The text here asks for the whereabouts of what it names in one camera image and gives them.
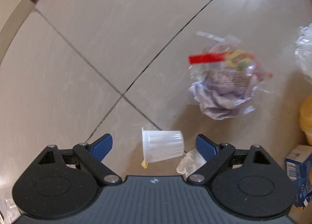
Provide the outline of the white ribbed plastic cup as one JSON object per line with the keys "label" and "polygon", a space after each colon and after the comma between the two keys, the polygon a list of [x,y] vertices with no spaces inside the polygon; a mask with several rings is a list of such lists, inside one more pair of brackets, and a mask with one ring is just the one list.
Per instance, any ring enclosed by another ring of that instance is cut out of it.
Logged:
{"label": "white ribbed plastic cup", "polygon": [[144,169],[149,163],[166,161],[184,154],[184,138],[181,131],[145,130],[142,128]]}

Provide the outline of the small crumpled clear wrapper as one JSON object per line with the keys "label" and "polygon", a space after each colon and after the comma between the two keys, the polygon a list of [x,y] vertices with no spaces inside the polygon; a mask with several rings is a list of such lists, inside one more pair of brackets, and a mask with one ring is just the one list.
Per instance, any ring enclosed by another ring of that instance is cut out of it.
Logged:
{"label": "small crumpled clear wrapper", "polygon": [[185,154],[185,157],[178,164],[176,171],[187,178],[205,164],[206,161],[199,154],[198,150],[193,149]]}

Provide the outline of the crumpled white paper ball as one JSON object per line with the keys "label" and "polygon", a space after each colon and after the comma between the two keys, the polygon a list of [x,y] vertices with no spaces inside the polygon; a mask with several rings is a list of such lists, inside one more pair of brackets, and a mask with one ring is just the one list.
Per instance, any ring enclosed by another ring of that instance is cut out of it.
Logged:
{"label": "crumpled white paper ball", "polygon": [[253,78],[225,71],[210,71],[188,89],[191,103],[214,120],[236,118],[255,110]]}

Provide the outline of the small blue white carton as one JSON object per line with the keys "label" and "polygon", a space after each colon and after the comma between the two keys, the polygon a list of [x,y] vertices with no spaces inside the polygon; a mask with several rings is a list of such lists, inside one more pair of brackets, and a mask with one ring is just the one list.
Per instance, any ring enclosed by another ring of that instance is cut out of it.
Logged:
{"label": "small blue white carton", "polygon": [[311,146],[298,145],[294,148],[285,158],[285,167],[297,190],[294,205],[303,210],[311,202]]}

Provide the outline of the crumpled clear plastic bag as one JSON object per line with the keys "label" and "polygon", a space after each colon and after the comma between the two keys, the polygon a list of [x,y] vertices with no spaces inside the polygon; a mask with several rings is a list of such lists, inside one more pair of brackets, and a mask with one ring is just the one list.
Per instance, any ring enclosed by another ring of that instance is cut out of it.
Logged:
{"label": "crumpled clear plastic bag", "polygon": [[295,57],[298,66],[305,75],[306,78],[311,81],[311,26],[310,23],[308,26],[302,26],[299,28],[298,39],[295,42]]}

